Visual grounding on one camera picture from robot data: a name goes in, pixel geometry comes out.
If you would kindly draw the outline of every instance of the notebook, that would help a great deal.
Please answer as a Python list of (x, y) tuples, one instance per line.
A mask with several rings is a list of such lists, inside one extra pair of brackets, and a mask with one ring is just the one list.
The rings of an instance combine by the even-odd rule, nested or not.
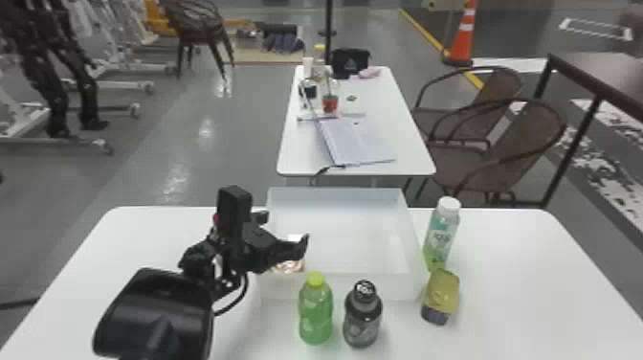
[(315, 123), (335, 165), (359, 166), (395, 160), (387, 143), (366, 118), (317, 120)]

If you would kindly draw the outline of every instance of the box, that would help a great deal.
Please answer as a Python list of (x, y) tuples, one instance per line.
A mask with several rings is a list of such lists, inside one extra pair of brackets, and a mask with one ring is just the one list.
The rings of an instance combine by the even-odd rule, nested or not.
[(296, 299), (309, 271), (325, 275), (336, 300), (361, 279), (375, 283), (384, 301), (419, 296), (427, 273), (399, 189), (272, 188), (266, 207), (275, 236), (310, 239), (304, 273), (257, 276), (262, 298)]

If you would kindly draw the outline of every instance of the brown wicker chair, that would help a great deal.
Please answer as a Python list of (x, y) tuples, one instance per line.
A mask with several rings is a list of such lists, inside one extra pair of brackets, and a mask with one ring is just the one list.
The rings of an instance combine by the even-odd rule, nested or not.
[[(539, 100), (513, 98), (485, 101), (482, 104), (506, 108), (515, 101), (524, 101), (525, 105), (490, 148), (450, 144), (457, 128), (447, 135), (445, 144), (428, 145), (437, 167), (432, 179), (445, 194), (458, 197), (462, 191), (478, 191), (484, 193), (486, 202), (492, 205), (497, 205), (500, 197), (508, 194), (513, 207), (533, 204), (531, 201), (518, 201), (512, 188), (544, 152), (556, 144), (566, 124), (556, 110)], [(428, 180), (426, 178), (422, 182), (415, 200)]]
[[(492, 74), (477, 93), (471, 105), (485, 101), (513, 98), (516, 97), (522, 89), (520, 74), (512, 69), (501, 66), (477, 66), (459, 69), (427, 82), (422, 86), (417, 101), (415, 102), (415, 107), (411, 111), (415, 119), (415, 124), (423, 133), (426, 142), (444, 141), (451, 130), (457, 127), (458, 131), (453, 136), (454, 140), (462, 143), (481, 142), (487, 146), (490, 145), (487, 136), (502, 118), (507, 110), (506, 108), (495, 107), (491, 111), (485, 111), (483, 107), (470, 107), (471, 105), (469, 105), (465, 106), (465, 108), (469, 108), (469, 110), (464, 111), (465, 108), (446, 110), (421, 107), (424, 93), (430, 86), (456, 75), (475, 70), (491, 70)], [(477, 118), (475, 122), (468, 121), (472, 116)]]
[(226, 70), (217, 44), (223, 42), (232, 66), (234, 66), (233, 46), (216, 5), (211, 0), (161, 0), (161, 5), (166, 9), (169, 27), (173, 28), (179, 37), (176, 76), (181, 77), (183, 55), (186, 50), (188, 67), (191, 67), (194, 45), (207, 44), (221, 77), (225, 79)]

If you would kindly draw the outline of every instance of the white bottle cap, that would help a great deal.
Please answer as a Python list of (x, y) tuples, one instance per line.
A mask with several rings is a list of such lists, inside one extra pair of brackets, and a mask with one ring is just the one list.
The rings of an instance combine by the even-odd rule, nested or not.
[(462, 208), (460, 200), (450, 197), (442, 196), (437, 201), (437, 211), (444, 217), (456, 217)]

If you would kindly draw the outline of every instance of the white table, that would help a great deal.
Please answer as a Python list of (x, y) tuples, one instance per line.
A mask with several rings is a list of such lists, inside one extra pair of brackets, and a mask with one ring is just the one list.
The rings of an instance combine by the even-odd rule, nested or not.
[[(366, 112), (366, 119), (387, 142), (395, 161), (349, 169), (331, 169), (325, 176), (430, 176), (435, 165), (420, 133), (413, 122), (395, 77), (388, 67), (379, 67), (375, 79), (340, 81), (340, 107), (349, 95)], [(277, 173), (284, 177), (311, 177), (321, 168), (332, 164), (322, 136), (312, 122), (298, 122), (301, 113), (298, 84), (303, 78), (303, 66), (293, 75), (288, 112), (283, 127)]]
[[(175, 269), (208, 230), (213, 208), (118, 208), (69, 260), (0, 352), (0, 360), (98, 358), (100, 316), (142, 266)], [(412, 210), (422, 237), (431, 210)], [(244, 301), (214, 324), (211, 359), (641, 359), (643, 323), (574, 239), (538, 210), (464, 210), (449, 266), (461, 306), (446, 326), (419, 316), (419, 303), (385, 303), (370, 348), (335, 332), (320, 347), (297, 335), (293, 303), (264, 302), (255, 279)]]

